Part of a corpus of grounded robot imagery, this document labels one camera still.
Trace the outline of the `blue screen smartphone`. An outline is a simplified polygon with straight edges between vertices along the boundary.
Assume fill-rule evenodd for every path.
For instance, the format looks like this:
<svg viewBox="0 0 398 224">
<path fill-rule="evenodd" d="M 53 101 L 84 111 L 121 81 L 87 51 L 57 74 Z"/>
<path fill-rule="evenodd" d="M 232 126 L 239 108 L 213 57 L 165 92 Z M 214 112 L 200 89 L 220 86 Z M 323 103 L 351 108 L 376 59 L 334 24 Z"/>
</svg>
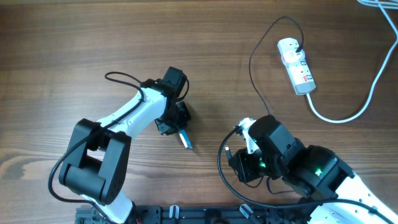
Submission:
<svg viewBox="0 0 398 224">
<path fill-rule="evenodd" d="M 187 132 L 184 129 L 182 129 L 178 132 L 178 134 L 180 136 L 180 139 L 182 140 L 184 147 L 186 149 L 193 149 L 193 145 L 188 137 Z"/>
</svg>

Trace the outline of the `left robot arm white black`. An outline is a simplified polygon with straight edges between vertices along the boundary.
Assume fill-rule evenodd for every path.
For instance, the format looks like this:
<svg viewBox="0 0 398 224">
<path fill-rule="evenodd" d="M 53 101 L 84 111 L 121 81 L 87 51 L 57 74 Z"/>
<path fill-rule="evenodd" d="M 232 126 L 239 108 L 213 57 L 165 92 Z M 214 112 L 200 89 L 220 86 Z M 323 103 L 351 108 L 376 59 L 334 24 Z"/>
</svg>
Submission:
<svg viewBox="0 0 398 224">
<path fill-rule="evenodd" d="M 182 70 L 169 67 L 162 79 L 148 79 L 135 85 L 137 94 L 113 114 L 90 121 L 80 120 L 74 127 L 66 153 L 54 165 L 53 177 L 72 192 L 81 203 L 92 206 L 96 216 L 107 223 L 141 223 L 135 203 L 122 190 L 127 173 L 131 143 L 150 123 L 160 134 L 178 134 L 185 148 L 192 144 L 185 132 L 190 113 L 183 102 L 189 81 Z"/>
</svg>

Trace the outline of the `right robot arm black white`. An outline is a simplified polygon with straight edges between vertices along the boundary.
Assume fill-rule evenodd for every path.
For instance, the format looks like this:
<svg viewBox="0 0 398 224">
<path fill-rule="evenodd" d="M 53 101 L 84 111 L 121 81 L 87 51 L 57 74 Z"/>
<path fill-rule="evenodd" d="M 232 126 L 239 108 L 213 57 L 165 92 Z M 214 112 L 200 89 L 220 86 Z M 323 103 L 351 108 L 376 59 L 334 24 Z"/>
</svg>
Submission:
<svg viewBox="0 0 398 224">
<path fill-rule="evenodd" d="M 259 203 L 265 213 L 257 218 L 243 195 L 240 212 L 253 223 L 397 223 L 397 214 L 380 201 L 358 174 L 333 151 L 305 146 L 273 115 L 245 118 L 232 130 L 246 146 L 232 154 L 229 166 L 240 182 L 281 179 L 301 196 L 294 204 Z"/>
</svg>

